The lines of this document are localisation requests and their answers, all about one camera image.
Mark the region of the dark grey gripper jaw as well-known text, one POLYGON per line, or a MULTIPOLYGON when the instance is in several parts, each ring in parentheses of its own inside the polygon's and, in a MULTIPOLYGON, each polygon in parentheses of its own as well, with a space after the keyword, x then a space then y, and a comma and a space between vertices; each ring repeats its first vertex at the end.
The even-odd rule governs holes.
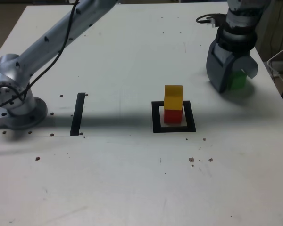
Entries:
POLYGON ((218 93, 225 92, 235 60, 236 55, 220 47, 216 40, 210 44, 206 70, 209 81, 218 93))

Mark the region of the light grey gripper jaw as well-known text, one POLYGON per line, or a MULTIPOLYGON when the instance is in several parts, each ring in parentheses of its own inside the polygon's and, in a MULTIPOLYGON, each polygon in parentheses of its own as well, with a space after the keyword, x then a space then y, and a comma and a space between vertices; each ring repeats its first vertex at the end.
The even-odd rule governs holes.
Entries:
POLYGON ((258 64, 251 56, 242 56, 236 59, 232 65, 232 72, 240 71, 253 79, 258 73, 258 64))

